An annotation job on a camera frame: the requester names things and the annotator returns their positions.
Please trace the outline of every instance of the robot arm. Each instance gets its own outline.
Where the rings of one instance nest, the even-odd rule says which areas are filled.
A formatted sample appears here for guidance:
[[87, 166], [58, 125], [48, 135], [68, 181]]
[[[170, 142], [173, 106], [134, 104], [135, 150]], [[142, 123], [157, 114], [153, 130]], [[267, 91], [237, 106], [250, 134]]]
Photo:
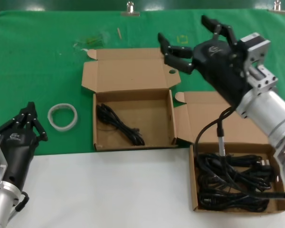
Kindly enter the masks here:
[[[194, 49], [171, 46], [158, 34], [165, 63], [187, 74], [198, 70], [231, 105], [229, 113], [236, 111], [242, 118], [250, 118], [275, 148], [274, 157], [285, 182], [285, 101], [274, 92], [277, 78], [264, 66], [270, 41], [258, 33], [237, 41], [231, 26], [206, 16], [202, 16], [201, 22], [213, 38]], [[218, 40], [219, 35], [225, 36], [227, 42]], [[192, 60], [189, 63], [180, 58]], [[211, 124], [218, 124], [219, 128], [226, 113], [227, 110]], [[223, 137], [218, 134], [218, 139], [219, 154], [224, 156]]]
[[[0, 228], [5, 228], [28, 202], [29, 197], [22, 189], [29, 165], [39, 142], [47, 140], [33, 102], [0, 127]], [[19, 202], [21, 195], [25, 198]]]

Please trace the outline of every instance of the metal clip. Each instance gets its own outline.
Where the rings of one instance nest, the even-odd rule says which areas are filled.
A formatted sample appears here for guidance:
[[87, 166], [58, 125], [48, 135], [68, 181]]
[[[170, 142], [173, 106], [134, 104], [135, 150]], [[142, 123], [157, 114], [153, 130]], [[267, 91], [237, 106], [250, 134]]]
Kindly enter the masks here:
[[274, 10], [275, 11], [281, 11], [281, 1], [280, 0], [275, 1]]
[[134, 3], [132, 1], [127, 2], [127, 11], [122, 12], [123, 16], [139, 16], [139, 12], [134, 11]]
[[275, 0], [274, 8], [269, 10], [273, 13], [283, 14], [285, 15], [285, 10], [281, 10], [281, 0]]

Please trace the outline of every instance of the white tape roll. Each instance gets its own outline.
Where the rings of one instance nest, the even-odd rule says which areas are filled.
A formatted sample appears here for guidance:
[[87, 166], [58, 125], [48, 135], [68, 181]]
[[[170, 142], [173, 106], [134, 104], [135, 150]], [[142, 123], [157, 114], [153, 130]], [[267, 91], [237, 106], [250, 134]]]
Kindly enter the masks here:
[[[57, 126], [54, 121], [53, 121], [53, 112], [58, 110], [58, 109], [71, 109], [74, 113], [74, 119], [72, 120], [72, 122], [68, 125], [68, 126], [65, 126], [65, 127], [59, 127]], [[74, 108], [74, 106], [70, 105], [70, 104], [57, 104], [53, 107], [50, 108], [50, 110], [48, 111], [47, 113], [47, 117], [48, 117], [48, 121], [49, 123], [57, 130], [57, 131], [60, 131], [60, 132], [65, 132], [65, 131], [68, 131], [70, 130], [71, 128], [73, 128], [75, 126], [75, 124], [77, 123], [77, 119], [78, 119], [78, 116], [77, 116], [77, 111], [76, 109]]]

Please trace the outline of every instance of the coiled black cable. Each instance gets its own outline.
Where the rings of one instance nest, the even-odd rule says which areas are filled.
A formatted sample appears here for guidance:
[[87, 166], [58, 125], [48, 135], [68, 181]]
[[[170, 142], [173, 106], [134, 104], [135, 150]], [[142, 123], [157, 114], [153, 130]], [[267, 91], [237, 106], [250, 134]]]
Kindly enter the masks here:
[[[218, 155], [200, 154], [200, 158], [205, 166], [215, 172], [219, 178], [228, 182], [223, 164]], [[269, 165], [261, 165], [259, 163], [262, 160], [261, 157], [256, 155], [226, 156], [226, 159], [238, 167], [249, 167], [246, 171], [238, 172], [233, 166], [227, 164], [227, 172], [234, 182], [241, 184], [250, 192], [263, 192], [271, 189], [270, 182], [274, 180], [275, 176], [274, 168]], [[256, 198], [242, 192], [230, 192], [230, 186], [223, 184], [218, 177], [200, 170], [198, 200], [204, 209], [225, 210], [238, 208], [251, 212], [263, 212], [267, 209], [269, 199]]]
[[107, 105], [96, 106], [97, 118], [104, 124], [111, 124], [120, 130], [132, 142], [134, 146], [144, 146], [144, 140], [139, 133], [139, 129], [126, 126]]
[[[248, 80], [247, 80], [247, 74], [246, 72], [243, 70], [243, 74], [244, 74], [244, 78], [245, 78], [245, 86], [244, 86], [244, 90], [243, 93], [245, 92], [247, 85], [248, 85]], [[249, 195], [250, 197], [255, 197], [255, 198], [260, 198], [260, 199], [285, 199], [285, 192], [253, 192], [253, 191], [249, 191], [246, 190], [242, 187], [240, 187], [238, 184], [236, 184], [234, 182], [234, 180], [232, 179], [232, 177], [228, 174], [228, 170], [227, 170], [227, 159], [226, 156], [222, 156], [221, 157], [221, 163], [222, 163], [222, 168], [224, 170], [224, 173], [226, 175], [226, 180], [219, 177], [213, 170], [211, 170], [209, 167], [207, 167], [200, 155], [199, 155], [199, 141], [200, 138], [202, 137], [202, 135], [212, 126], [214, 126], [215, 124], [218, 125], [218, 134], [220, 133], [222, 136], [224, 134], [223, 132], [223, 127], [222, 127], [222, 122], [224, 119], [228, 118], [235, 110], [236, 110], [236, 106], [234, 107], [229, 107], [227, 108], [225, 111], [223, 111], [221, 113], [221, 115], [219, 116], [218, 119], [212, 121], [211, 123], [209, 123], [208, 125], [206, 125], [198, 134], [198, 136], [195, 139], [195, 143], [194, 143], [194, 156], [199, 164], [200, 169], [202, 169], [203, 171], [205, 171], [206, 173], [208, 173], [209, 175], [217, 178], [217, 180], [223, 184], [223, 185], [228, 185], [231, 188], [234, 188], [246, 195]]]

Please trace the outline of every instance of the table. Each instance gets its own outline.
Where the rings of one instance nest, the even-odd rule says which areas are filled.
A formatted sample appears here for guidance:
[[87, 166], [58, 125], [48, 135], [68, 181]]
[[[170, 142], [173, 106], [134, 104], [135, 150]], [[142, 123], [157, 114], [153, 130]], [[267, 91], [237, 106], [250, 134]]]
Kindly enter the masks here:
[[[120, 12], [3, 12], [0, 14], [0, 124], [34, 101], [38, 119], [49, 141], [37, 155], [92, 152], [92, 93], [81, 87], [83, 64], [89, 61], [78, 40], [103, 34], [103, 48], [157, 48], [158, 32], [175, 45], [195, 46], [211, 38], [201, 25], [206, 14], [233, 26], [238, 38], [259, 32], [272, 41], [266, 66], [279, 78], [285, 99], [285, 15], [256, 9], [196, 9], [143, 12], [139, 18]], [[117, 28], [123, 39], [120, 40]], [[211, 91], [197, 71], [180, 74], [172, 95], [183, 91]], [[48, 122], [48, 110], [70, 103], [79, 120], [69, 132], [57, 132]], [[71, 115], [56, 117], [58, 125]]]
[[247, 216], [191, 208], [189, 150], [34, 157], [13, 228], [285, 228], [285, 212]]

